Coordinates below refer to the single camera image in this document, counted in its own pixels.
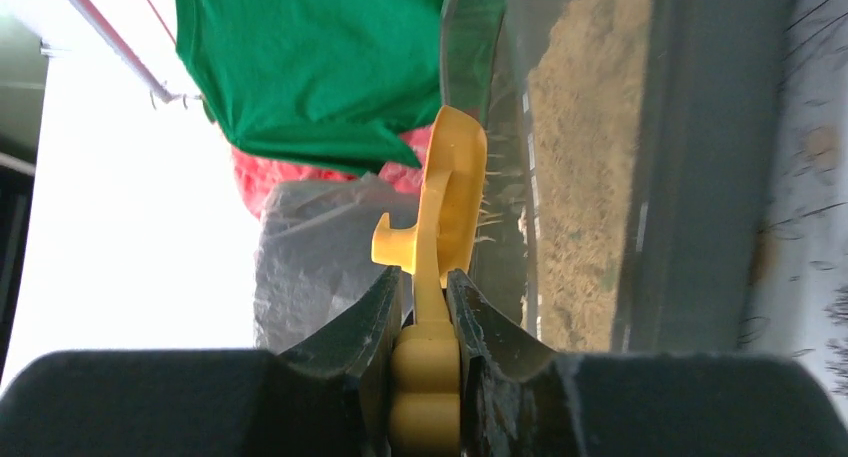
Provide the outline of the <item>left clothes rack pole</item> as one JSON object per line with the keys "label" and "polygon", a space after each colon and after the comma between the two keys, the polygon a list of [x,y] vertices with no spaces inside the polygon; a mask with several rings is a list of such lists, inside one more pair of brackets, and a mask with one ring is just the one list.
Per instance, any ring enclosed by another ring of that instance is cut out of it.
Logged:
{"label": "left clothes rack pole", "polygon": [[176,55],[173,0],[66,0],[144,84],[150,98],[183,107],[201,93]]}

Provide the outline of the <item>yellow litter scoop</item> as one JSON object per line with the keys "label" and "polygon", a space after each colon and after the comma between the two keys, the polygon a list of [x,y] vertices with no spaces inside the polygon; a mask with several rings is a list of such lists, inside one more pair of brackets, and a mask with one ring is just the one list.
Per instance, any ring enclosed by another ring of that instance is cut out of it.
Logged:
{"label": "yellow litter scoop", "polygon": [[431,128],[416,223],[383,215],[371,258],[412,278],[414,322],[392,351],[388,437],[395,456],[460,453],[460,344],[444,297],[449,272],[467,271],[485,182],[487,137],[468,114],[444,106]]}

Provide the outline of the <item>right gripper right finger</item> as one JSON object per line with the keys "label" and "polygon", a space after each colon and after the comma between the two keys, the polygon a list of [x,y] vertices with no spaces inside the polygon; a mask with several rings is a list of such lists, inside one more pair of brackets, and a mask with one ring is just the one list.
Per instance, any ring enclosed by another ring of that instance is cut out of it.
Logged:
{"label": "right gripper right finger", "polygon": [[847,431],[798,363],[736,353],[557,352],[450,272],[470,456],[843,456]]}

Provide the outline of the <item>green t-shirt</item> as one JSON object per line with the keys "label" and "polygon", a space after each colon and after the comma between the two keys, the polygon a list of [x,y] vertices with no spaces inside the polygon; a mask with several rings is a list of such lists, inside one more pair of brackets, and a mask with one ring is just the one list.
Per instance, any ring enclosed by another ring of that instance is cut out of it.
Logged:
{"label": "green t-shirt", "polygon": [[175,0],[175,51],[227,141],[355,176],[417,168],[434,122],[445,0]]}

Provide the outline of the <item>trash bin with plastic liner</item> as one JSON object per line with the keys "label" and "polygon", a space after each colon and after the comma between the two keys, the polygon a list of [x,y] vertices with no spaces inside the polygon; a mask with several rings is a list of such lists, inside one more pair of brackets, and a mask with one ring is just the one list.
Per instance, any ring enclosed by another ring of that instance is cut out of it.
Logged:
{"label": "trash bin with plastic liner", "polygon": [[283,182],[270,192],[255,256],[257,347],[285,351],[364,295],[383,271],[371,258],[371,246],[384,214],[411,226],[417,196],[374,175]]}

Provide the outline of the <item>floral floor mat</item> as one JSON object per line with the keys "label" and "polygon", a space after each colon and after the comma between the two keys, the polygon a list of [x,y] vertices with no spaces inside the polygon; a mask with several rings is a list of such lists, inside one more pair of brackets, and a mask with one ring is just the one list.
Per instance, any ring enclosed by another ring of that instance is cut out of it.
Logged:
{"label": "floral floor mat", "polygon": [[847,0],[793,0],[767,207],[738,344],[847,410]]}

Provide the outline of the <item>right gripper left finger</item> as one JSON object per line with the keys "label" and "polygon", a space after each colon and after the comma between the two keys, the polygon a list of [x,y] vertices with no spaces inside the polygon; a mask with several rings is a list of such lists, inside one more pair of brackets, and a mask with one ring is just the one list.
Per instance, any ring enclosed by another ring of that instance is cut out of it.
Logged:
{"label": "right gripper left finger", "polygon": [[62,351],[1,400],[5,456],[384,456],[402,278],[282,353]]}

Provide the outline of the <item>grey litter box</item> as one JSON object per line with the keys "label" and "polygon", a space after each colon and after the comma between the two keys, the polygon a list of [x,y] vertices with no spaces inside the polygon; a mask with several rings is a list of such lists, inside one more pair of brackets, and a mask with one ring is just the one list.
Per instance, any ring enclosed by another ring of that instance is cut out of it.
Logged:
{"label": "grey litter box", "polygon": [[470,277],[551,347],[732,351],[792,0],[444,0],[489,156]]}

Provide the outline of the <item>pink patterned garment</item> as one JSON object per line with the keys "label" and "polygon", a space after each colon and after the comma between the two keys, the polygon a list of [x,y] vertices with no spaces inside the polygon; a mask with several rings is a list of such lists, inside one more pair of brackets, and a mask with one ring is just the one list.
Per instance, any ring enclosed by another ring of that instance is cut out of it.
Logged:
{"label": "pink patterned garment", "polygon": [[[247,211],[257,219],[261,217],[266,199],[278,184],[305,180],[349,182],[357,179],[349,173],[256,157],[235,147],[230,150],[237,190]],[[387,163],[377,176],[398,192],[419,194],[423,170]]]}

